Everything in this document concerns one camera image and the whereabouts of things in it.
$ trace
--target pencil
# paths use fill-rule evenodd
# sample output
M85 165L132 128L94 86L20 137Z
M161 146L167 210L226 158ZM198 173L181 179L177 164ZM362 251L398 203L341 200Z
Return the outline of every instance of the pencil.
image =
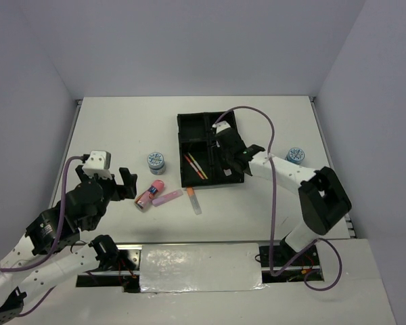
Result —
M194 164L197 166L198 170L203 174L204 178L208 179L208 176L205 174L205 172L203 171L203 168L200 167L200 165L198 164L198 162L194 159L194 157L188 152L188 156L192 159L192 161L194 162Z
M196 173L200 176L201 179L204 179L203 175L198 171L197 167L194 166L194 164L192 163L192 161L184 154L183 155L185 157L185 159L187 160L187 162L191 165L191 167L196 171Z

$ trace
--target wall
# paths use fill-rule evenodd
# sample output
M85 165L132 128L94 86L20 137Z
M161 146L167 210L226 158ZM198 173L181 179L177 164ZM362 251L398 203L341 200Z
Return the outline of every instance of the wall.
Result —
M317 96L334 164L406 324L406 0L367 0Z
M47 208L75 103L12 0L0 0L0 259Z
M315 95L364 0L19 0L75 99Z

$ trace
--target black tray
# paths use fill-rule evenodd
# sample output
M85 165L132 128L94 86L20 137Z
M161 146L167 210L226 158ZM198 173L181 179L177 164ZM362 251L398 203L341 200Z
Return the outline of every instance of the black tray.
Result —
M181 185L183 188L243 183L244 175L232 171L226 176L221 168L221 151L217 148L212 125L223 112L178 114L179 154L181 162ZM231 127L238 129L234 112L224 118ZM186 161L184 154L191 153L208 179L201 179Z

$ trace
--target tabletop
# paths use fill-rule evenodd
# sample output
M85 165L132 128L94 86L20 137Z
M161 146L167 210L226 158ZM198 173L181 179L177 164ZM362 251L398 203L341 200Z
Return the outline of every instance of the tabletop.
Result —
M119 167L138 174L137 188L142 193L155 179L161 179L163 193L181 187L177 115L193 112L220 112L238 105L253 106L267 113L275 124L272 153L285 157L292 147L306 153L305 167L328 166L328 158L307 96L229 96L229 97L85 97L67 157L92 150L111 153L110 171ZM267 147L270 127L259 114L236 110L238 131L249 146ZM147 156L161 152L166 172L155 176L149 171ZM68 188L78 183L76 173L68 175ZM159 207L137 210L132 200L111 202L96 230L83 232L82 240L108 234L115 242L225 242L269 239L271 224L270 182L246 175L245 183L212 188L196 188L202 208L195 215L187 194ZM54 201L60 199L56 191ZM277 189L275 237L282 239L302 218L297 196ZM326 238L349 238L344 219Z
M368 241L333 244L343 260L343 274L326 292L290 282L240 292L132 294L118 287L75 288L72 278L55 288L36 311L12 324L395 325ZM317 243L317 250L327 283L313 285L327 286L338 272L337 259L323 242Z

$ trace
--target plastic sheet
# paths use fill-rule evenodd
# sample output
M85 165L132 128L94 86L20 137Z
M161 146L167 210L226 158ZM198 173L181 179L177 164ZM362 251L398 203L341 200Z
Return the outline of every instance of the plastic sheet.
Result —
M264 288L258 244L143 246L140 287L145 293L245 291Z

